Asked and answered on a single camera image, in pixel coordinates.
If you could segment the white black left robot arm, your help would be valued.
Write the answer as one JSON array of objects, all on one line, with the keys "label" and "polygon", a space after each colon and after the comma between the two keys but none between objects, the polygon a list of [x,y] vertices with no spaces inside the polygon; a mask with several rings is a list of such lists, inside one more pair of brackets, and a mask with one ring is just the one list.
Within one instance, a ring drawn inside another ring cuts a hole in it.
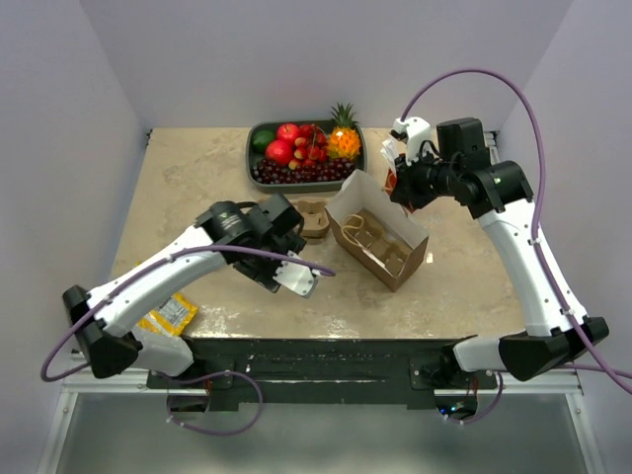
[{"label": "white black left robot arm", "polygon": [[69,318],[87,320],[76,338],[97,378],[130,367],[163,372],[183,387],[198,385],[204,363],[190,341],[143,330],[138,323],[195,280],[231,267],[270,292],[285,287],[309,297],[316,274],[298,262],[304,220],[282,195],[260,202],[219,201],[169,246],[123,276],[63,294]]}]

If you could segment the brown white paper bag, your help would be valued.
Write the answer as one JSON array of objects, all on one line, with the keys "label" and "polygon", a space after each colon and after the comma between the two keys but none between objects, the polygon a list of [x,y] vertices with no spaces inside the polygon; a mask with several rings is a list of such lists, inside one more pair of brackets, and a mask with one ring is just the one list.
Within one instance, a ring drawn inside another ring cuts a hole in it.
[{"label": "brown white paper bag", "polygon": [[325,211],[336,242],[393,292],[426,259],[429,232],[364,171],[350,174]]}]

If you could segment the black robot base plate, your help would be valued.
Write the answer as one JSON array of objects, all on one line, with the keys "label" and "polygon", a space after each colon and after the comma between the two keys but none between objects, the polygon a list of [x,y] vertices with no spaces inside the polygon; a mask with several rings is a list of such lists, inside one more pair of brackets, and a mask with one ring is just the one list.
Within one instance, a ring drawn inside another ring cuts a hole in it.
[{"label": "black robot base plate", "polygon": [[152,373],[151,389],[198,390],[213,411],[241,403],[400,405],[433,409],[473,388],[496,389],[485,371],[459,373],[446,365],[451,340],[188,339],[195,362],[169,380]]}]

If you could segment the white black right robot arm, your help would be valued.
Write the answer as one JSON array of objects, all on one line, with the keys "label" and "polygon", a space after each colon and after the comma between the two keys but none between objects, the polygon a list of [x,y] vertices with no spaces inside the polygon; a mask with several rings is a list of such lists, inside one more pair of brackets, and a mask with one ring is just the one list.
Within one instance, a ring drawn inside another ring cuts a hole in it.
[{"label": "white black right robot arm", "polygon": [[432,128],[421,118],[398,118],[390,134],[406,145],[393,160],[391,200],[417,210],[450,197],[467,207],[494,244],[523,315],[519,333],[471,336],[444,347],[439,374],[446,385],[463,387],[479,370],[506,371],[526,381],[608,336],[605,320],[589,316],[533,224],[535,201],[522,169],[513,161],[492,162],[478,119]]}]

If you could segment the brown pulp cup carrier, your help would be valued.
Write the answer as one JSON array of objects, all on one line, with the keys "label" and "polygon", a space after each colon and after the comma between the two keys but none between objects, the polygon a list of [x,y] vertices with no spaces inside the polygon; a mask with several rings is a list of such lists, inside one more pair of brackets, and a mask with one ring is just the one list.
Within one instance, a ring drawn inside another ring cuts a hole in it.
[{"label": "brown pulp cup carrier", "polygon": [[292,199],[283,196],[301,215],[303,223],[298,223],[293,227],[292,233],[299,235],[303,239],[322,239],[330,229],[329,218],[327,216],[323,198],[298,198]]}]

